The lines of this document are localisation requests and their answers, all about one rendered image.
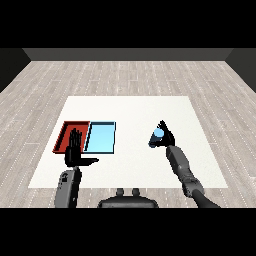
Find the dark grey robot body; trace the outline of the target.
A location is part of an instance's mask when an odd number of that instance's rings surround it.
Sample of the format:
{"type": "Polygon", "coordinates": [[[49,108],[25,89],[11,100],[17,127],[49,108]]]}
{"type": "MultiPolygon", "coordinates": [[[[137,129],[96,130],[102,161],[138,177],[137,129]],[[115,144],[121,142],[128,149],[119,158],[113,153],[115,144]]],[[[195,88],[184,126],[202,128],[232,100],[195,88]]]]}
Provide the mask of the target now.
{"type": "Polygon", "coordinates": [[[101,200],[98,208],[158,208],[158,204],[153,199],[142,197],[138,188],[132,189],[131,196],[125,196],[124,189],[118,188],[116,195],[101,200]]]}

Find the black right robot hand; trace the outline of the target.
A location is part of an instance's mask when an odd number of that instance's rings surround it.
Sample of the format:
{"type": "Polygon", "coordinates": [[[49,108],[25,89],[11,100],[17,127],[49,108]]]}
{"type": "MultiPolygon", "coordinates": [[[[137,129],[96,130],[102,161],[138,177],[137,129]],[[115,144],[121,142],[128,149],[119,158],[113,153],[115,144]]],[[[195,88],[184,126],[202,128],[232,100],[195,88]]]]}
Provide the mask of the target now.
{"type": "Polygon", "coordinates": [[[158,124],[158,128],[160,128],[163,132],[164,135],[162,139],[158,142],[159,146],[174,146],[175,145],[175,138],[172,132],[168,129],[166,123],[161,120],[160,123],[158,124]]]}

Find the small blue can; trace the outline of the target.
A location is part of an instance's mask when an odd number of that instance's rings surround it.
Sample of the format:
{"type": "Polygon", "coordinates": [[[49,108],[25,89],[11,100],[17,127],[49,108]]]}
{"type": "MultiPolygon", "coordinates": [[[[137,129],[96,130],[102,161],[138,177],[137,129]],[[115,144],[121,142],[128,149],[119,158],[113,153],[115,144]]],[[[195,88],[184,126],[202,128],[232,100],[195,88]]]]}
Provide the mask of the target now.
{"type": "Polygon", "coordinates": [[[164,136],[164,131],[160,128],[156,128],[151,135],[148,145],[151,148],[155,148],[156,147],[155,143],[160,142],[163,136],[164,136]]]}

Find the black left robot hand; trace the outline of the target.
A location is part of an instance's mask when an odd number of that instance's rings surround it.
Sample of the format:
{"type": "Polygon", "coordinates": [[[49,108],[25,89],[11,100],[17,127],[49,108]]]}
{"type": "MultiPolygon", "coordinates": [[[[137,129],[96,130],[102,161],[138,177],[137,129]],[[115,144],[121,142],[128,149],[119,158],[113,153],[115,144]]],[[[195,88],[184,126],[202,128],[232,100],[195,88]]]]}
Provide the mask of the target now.
{"type": "Polygon", "coordinates": [[[98,158],[81,157],[82,133],[74,128],[70,131],[69,144],[65,150],[65,164],[67,167],[90,166],[99,161],[98,158]]]}

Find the light blue shallow open box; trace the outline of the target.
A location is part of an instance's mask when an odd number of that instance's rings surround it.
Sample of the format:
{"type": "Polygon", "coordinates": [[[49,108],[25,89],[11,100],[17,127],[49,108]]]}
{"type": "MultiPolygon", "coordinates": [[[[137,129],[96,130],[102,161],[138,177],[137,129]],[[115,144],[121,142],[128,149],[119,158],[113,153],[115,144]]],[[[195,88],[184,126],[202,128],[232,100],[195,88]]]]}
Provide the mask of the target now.
{"type": "Polygon", "coordinates": [[[85,154],[113,154],[116,123],[114,121],[92,121],[84,141],[85,154]]]}

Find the red shallow open box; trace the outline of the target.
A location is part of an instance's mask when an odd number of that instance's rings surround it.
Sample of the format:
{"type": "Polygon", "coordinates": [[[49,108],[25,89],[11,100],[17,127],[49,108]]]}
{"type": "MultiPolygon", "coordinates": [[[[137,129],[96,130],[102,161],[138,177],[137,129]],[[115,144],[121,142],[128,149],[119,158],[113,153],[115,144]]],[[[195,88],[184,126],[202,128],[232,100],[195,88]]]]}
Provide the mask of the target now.
{"type": "Polygon", "coordinates": [[[73,129],[79,131],[82,134],[80,149],[81,152],[84,152],[84,144],[89,130],[89,125],[89,121],[65,121],[62,125],[52,152],[55,154],[65,153],[66,147],[69,145],[70,133],[73,129]]]}

